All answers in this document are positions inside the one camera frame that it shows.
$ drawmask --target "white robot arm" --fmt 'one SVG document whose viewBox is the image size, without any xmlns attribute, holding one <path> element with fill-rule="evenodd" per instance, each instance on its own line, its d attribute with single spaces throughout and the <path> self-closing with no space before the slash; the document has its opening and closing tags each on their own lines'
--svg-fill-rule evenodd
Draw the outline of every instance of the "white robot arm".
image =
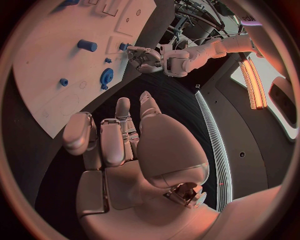
<svg viewBox="0 0 300 240">
<path fill-rule="evenodd" d="M 210 58 L 216 59 L 227 53 L 254 52 L 261 55 L 248 34 L 227 38 L 215 37 L 199 46 L 183 50 L 172 50 L 172 45 L 165 44 L 159 53 L 150 48 L 128 46 L 129 62 L 141 73 L 153 73 L 163 70 L 171 77 L 184 77 L 194 69 L 202 67 Z"/>
</svg>

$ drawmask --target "wooden board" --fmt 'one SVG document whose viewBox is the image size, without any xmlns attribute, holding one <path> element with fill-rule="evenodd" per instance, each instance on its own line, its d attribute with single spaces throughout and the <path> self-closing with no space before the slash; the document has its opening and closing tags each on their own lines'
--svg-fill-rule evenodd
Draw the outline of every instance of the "wooden board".
<svg viewBox="0 0 300 240">
<path fill-rule="evenodd" d="M 109 88 L 122 80 L 128 58 L 119 43 L 134 45 L 156 7 L 153 0 L 138 1 L 141 14 L 134 13 L 138 24 L 128 21 L 127 30 L 116 31 L 124 11 L 128 14 L 135 2 L 81 0 L 78 5 L 58 7 L 38 23 L 19 50 L 13 62 L 17 87 L 35 120 L 52 138 L 72 114 L 104 92 L 100 76 L 106 68 L 114 71 Z M 115 16 L 101 12 L 108 6 L 114 9 L 114 3 Z M 97 43 L 97 50 L 78 48 L 81 39 Z M 66 87 L 59 83 L 61 78 L 68 80 Z"/>
</svg>

